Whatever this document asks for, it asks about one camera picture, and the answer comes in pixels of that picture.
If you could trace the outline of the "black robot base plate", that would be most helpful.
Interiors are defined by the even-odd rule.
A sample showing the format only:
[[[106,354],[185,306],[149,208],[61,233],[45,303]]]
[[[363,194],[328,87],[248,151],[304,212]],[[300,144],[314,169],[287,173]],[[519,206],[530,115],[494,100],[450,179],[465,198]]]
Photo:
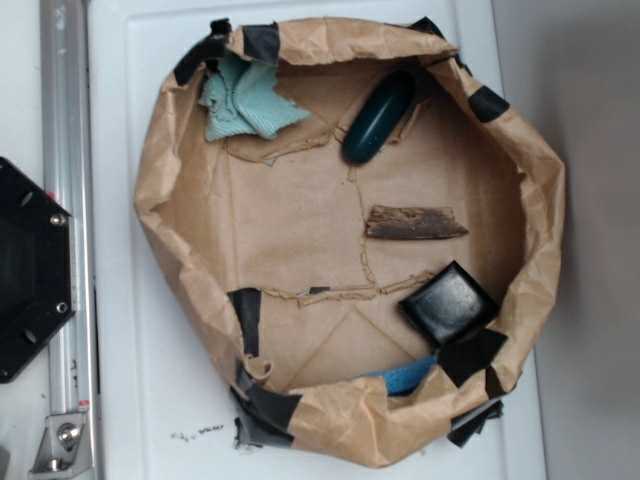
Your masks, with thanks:
[[[1,159],[1,382],[13,382],[74,313],[70,215]]]

